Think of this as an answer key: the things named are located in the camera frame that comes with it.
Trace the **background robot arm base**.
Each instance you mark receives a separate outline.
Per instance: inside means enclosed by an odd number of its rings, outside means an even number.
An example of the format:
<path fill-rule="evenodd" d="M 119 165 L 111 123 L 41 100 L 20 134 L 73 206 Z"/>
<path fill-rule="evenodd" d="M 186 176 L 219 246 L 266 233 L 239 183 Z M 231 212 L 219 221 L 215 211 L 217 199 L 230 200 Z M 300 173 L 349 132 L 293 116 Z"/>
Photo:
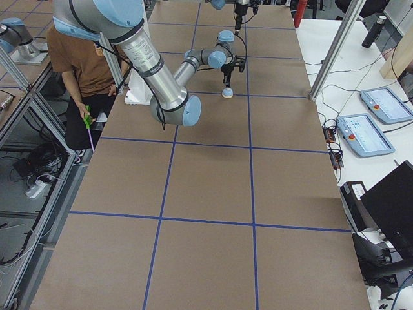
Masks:
<path fill-rule="evenodd" d="M 40 65 L 48 55 L 47 44 L 37 42 L 16 17 L 1 20 L 1 48 L 20 65 Z"/>

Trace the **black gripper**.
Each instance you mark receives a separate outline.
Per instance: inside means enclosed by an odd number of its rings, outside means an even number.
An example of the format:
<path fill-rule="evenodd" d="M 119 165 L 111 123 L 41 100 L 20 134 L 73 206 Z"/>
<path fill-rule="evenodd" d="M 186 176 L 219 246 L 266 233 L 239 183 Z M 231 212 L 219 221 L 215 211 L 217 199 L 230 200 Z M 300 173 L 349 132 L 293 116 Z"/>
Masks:
<path fill-rule="evenodd" d="M 247 14 L 249 7 L 248 1 L 236 1 L 234 5 L 234 16 L 236 19 L 234 33 L 238 34 L 242 26 L 242 18 Z"/>
<path fill-rule="evenodd" d="M 226 87 L 230 86 L 231 75 L 234 70 L 234 66 L 232 63 L 224 64 L 221 67 L 221 72 L 224 74 L 223 76 L 223 83 Z"/>

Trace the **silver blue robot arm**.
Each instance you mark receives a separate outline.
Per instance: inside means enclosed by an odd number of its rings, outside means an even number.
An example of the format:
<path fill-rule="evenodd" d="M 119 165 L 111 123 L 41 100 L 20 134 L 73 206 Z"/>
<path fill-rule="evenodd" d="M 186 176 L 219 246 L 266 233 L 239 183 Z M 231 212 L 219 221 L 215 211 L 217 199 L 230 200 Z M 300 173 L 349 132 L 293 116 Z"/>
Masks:
<path fill-rule="evenodd" d="M 144 30 L 142 1 L 55 1 L 54 25 L 62 34 L 99 40 L 104 35 L 119 46 L 154 94 L 152 116 L 162 124 L 195 125 L 201 101 L 189 95 L 185 85 L 201 65 L 219 69 L 235 60 L 234 34 L 223 30 L 212 49 L 189 50 L 172 74 Z"/>
<path fill-rule="evenodd" d="M 213 8 L 216 10 L 221 10 L 225 5 L 225 0 L 211 0 L 210 1 Z M 235 35 L 239 34 L 241 26 L 243 24 L 243 18 L 246 16 L 249 8 L 252 8 L 254 5 L 249 0 L 235 0 L 233 7 L 233 16 L 235 20 L 234 33 Z"/>

